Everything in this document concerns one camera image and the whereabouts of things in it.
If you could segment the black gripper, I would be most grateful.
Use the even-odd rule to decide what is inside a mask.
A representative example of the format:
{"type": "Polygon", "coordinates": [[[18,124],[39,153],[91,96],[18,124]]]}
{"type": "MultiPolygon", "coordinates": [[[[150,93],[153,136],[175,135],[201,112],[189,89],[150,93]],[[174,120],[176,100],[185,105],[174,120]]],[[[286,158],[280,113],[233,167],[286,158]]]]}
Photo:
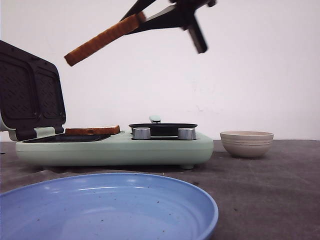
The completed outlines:
{"type": "MultiPolygon", "coordinates": [[[[121,18],[125,18],[137,14],[156,0],[137,0],[128,12],[121,18]]],[[[168,6],[157,14],[146,18],[139,24],[139,27],[128,34],[139,33],[149,30],[181,28],[184,31],[188,29],[190,18],[194,16],[197,9],[204,5],[211,8],[217,4],[216,0],[169,0],[176,6],[168,6]]]]}

